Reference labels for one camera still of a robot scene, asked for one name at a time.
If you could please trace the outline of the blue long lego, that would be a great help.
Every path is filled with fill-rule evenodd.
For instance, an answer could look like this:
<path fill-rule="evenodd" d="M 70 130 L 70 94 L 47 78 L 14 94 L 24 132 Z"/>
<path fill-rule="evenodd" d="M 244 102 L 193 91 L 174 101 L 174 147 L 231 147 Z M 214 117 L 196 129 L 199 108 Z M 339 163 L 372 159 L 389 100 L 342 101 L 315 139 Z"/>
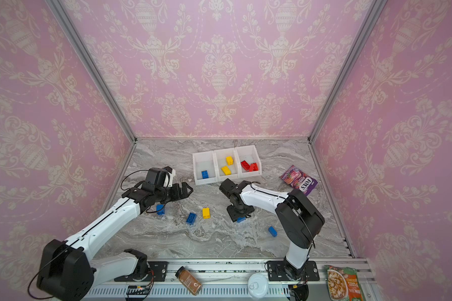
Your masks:
<path fill-rule="evenodd" d="M 194 213 L 189 213 L 188 218 L 186 220 L 187 224 L 194 225 L 197 215 Z"/>

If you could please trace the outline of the yellow long lego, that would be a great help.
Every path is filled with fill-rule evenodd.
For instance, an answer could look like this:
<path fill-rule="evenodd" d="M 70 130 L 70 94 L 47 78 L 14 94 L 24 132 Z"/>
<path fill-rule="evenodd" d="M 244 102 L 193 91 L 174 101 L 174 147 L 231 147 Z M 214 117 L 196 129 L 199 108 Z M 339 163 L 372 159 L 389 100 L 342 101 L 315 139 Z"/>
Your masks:
<path fill-rule="evenodd" d="M 232 172 L 231 172 L 231 170 L 229 169 L 228 166 L 222 167 L 221 170 L 222 170 L 222 172 L 223 172 L 226 176 L 229 176 L 229 175 L 232 174 Z"/>

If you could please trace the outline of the blue lego front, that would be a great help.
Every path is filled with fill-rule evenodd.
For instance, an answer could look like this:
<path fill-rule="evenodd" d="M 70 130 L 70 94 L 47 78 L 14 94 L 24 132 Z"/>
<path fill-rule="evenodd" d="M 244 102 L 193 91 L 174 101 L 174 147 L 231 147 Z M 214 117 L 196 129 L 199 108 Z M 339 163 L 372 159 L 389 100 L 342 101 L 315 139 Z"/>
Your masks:
<path fill-rule="evenodd" d="M 269 232 L 273 237 L 277 237 L 277 231 L 275 230 L 274 227 L 269 227 L 269 228 L 268 228 L 268 232 Z"/>

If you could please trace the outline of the red long lego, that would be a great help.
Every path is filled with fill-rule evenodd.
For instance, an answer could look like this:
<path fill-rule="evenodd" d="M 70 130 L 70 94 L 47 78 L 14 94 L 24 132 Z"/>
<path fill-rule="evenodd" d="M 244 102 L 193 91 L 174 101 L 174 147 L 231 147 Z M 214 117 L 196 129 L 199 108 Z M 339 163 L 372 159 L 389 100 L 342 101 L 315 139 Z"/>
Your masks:
<path fill-rule="evenodd" d="M 241 166 L 242 166 L 242 169 L 244 169 L 245 171 L 250 170 L 250 164 L 247 163 L 246 161 L 242 161 Z"/>

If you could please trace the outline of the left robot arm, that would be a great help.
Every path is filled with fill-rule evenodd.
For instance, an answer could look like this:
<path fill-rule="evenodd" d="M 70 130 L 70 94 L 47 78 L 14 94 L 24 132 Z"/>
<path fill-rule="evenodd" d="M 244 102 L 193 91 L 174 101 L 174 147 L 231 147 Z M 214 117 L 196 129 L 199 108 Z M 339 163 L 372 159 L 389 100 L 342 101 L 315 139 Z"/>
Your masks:
<path fill-rule="evenodd" d="M 125 225 L 149 213 L 153 205 L 187 199 L 192 193 L 186 182 L 169 186 L 138 183 L 84 229 L 63 241 L 49 242 L 43 249 L 39 271 L 30 282 L 59 300 L 82 300 L 92 288 L 120 277 L 152 282 L 154 272 L 147 255 L 140 251 L 129 248 L 101 260 L 95 255 Z"/>

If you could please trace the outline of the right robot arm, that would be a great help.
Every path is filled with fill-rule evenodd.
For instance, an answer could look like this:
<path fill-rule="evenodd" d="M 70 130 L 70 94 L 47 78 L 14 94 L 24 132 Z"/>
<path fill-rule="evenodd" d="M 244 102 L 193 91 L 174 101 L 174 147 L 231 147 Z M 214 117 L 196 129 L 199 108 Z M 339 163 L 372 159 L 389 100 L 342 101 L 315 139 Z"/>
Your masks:
<path fill-rule="evenodd" d="M 260 188 L 257 183 L 242 181 L 239 184 L 226 179 L 219 190 L 231 202 L 227 212 L 233 222 L 250 218 L 256 208 L 275 214 L 290 240 L 284 258 L 285 272 L 292 280 L 305 274 L 310 251 L 315 238 L 325 224 L 325 218 L 299 189 L 281 193 Z"/>

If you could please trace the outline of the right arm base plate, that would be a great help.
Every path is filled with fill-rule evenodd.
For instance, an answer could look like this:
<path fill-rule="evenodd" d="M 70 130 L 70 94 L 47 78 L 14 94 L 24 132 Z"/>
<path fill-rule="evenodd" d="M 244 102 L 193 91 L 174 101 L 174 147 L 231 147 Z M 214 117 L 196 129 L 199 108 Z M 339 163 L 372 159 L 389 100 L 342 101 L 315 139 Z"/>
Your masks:
<path fill-rule="evenodd" d="M 300 269 L 293 267 L 286 260 L 270 260 L 266 262 L 266 271 L 270 282 L 320 280 L 319 269 L 316 263 L 310 260 L 307 260 Z"/>

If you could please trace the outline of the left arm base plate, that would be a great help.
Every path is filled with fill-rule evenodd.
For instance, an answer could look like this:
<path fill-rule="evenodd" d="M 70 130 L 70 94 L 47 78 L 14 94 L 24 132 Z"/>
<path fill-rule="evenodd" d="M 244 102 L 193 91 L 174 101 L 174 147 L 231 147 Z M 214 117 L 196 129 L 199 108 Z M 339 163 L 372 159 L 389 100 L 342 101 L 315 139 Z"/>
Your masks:
<path fill-rule="evenodd" d="M 114 282 L 164 282 L 167 275 L 167 261 L 148 261 L 144 272 L 125 275 L 114 279 Z"/>

